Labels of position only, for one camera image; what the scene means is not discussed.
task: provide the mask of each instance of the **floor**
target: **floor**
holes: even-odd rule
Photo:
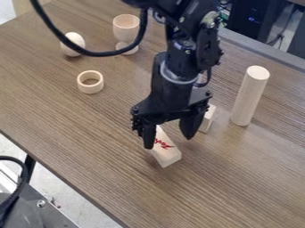
[[[15,17],[11,1],[12,0],[0,0],[0,25]],[[26,156],[21,149],[1,134],[0,155],[13,156],[21,160],[24,160]],[[9,163],[5,164],[15,173],[18,173],[19,170],[17,167]],[[60,208],[63,214],[79,225],[79,227],[121,227],[40,164],[37,164],[30,184],[48,200],[54,200],[55,205]]]

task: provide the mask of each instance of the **screw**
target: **screw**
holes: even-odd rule
[[[215,27],[215,25],[216,25],[215,22],[209,23],[208,28],[213,29]]]
[[[37,202],[37,204],[36,204],[36,206],[38,207],[38,208],[43,208],[44,206],[45,206],[45,201],[44,200],[39,200],[38,202]]]
[[[134,113],[137,114],[139,112],[139,107],[134,107]]]

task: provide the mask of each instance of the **wooden block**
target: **wooden block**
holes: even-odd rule
[[[247,69],[232,110],[233,123],[238,126],[248,126],[251,123],[269,77],[269,71],[263,67],[252,66]]]
[[[174,164],[182,158],[179,148],[169,139],[160,126],[157,126],[156,139],[151,154],[163,168]]]
[[[208,133],[210,126],[215,119],[215,116],[216,116],[216,106],[210,104],[209,111],[205,113],[204,120],[202,122],[202,125],[199,127],[199,131],[205,134]]]

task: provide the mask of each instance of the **black metal frame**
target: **black metal frame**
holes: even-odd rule
[[[301,22],[299,27],[297,28],[293,40],[290,43],[288,53],[301,57],[305,59],[305,45],[304,45],[304,37],[305,37],[305,13],[301,18]]]

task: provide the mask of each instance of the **black equipment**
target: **black equipment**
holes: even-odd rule
[[[285,0],[233,0],[227,28],[266,43]]]
[[[180,119],[180,130],[187,139],[195,136],[209,108],[211,69],[219,64],[219,13],[216,0],[122,0],[141,8],[141,25],[136,41],[123,50],[94,53],[73,44],[55,27],[37,0],[30,0],[37,13],[53,33],[69,48],[89,56],[110,56],[134,48],[142,40],[148,8],[165,19],[167,52],[159,53],[152,68],[150,95],[131,109],[133,130],[152,149],[156,125]],[[197,84],[199,74],[206,72],[205,83]]]

